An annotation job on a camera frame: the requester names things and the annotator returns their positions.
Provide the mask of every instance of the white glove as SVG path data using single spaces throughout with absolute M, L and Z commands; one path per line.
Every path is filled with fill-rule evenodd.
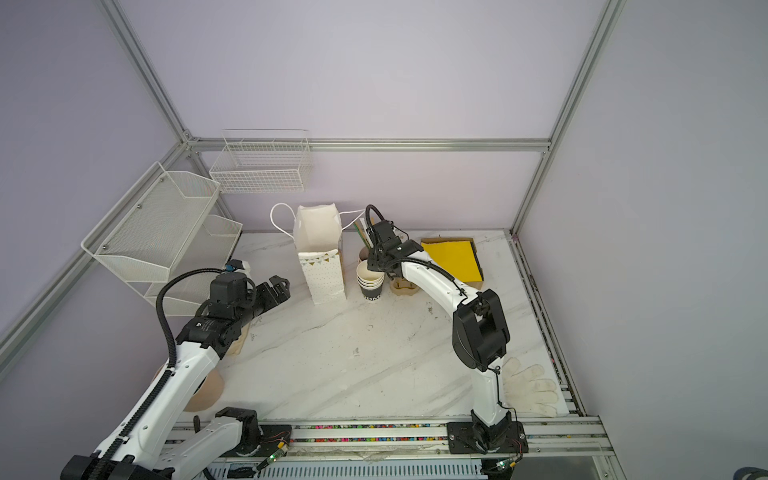
M 522 372 L 520 360 L 510 358 L 502 367 L 504 406 L 514 407 L 518 413 L 529 412 L 544 417 L 558 414 L 553 406 L 558 402 L 558 386 L 550 379 L 542 379 L 544 367 L 532 365 Z

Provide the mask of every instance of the white paper bag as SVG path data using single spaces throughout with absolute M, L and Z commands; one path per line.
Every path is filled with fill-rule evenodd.
M 275 224 L 273 212 L 278 205 L 285 205 L 293 214 L 293 235 Z M 310 288 L 315 305 L 346 298 L 341 257 L 341 232 L 354 223 L 354 220 L 343 227 L 341 215 L 361 212 L 363 210 L 339 213 L 336 204 L 299 206 L 296 213 L 290 205 L 276 204 L 270 211 L 272 225 L 293 238 L 301 270 L 304 272 L 306 284 Z

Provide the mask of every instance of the black mounting plate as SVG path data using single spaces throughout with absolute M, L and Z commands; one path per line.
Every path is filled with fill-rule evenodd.
M 253 457 L 268 457 L 274 452 L 277 452 L 277 444 L 280 443 L 281 439 L 290 446 L 290 436 L 293 433 L 291 425 L 264 425 L 263 423 L 260 423 L 259 429 L 261 430 L 261 448 L 253 454 Z M 221 456 L 237 457 L 239 455 L 235 450 L 230 450 L 229 452 L 222 453 Z
M 476 446 L 472 422 L 449 422 L 446 428 L 448 429 L 448 448 L 451 453 L 482 453 Z M 528 438 L 525 436 L 522 423 L 512 422 L 509 425 L 502 446 L 488 454 L 495 453 L 528 453 Z

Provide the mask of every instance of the stack of paper cups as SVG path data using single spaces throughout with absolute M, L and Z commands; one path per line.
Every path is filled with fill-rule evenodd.
M 368 270 L 368 262 L 360 262 L 357 265 L 357 283 L 360 285 L 362 295 L 366 300 L 376 300 L 382 295 L 384 285 L 384 272 L 372 272 Z

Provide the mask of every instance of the white wire basket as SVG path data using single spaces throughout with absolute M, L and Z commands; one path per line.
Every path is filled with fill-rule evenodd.
M 91 249 L 86 240 L 81 243 L 126 283 L 167 282 L 219 196 L 215 180 L 160 169 L 159 177 L 105 240 Z
M 225 194 L 303 192 L 312 173 L 304 130 L 223 130 L 224 149 L 210 169 Z
M 240 238 L 243 224 L 218 215 L 208 215 L 197 232 L 173 276 L 198 268 L 223 268 Z M 202 302 L 210 296 L 210 282 L 216 273 L 198 273 L 172 286 L 163 298 L 168 316 L 193 316 Z M 143 297 L 152 305 L 165 282 L 152 283 Z

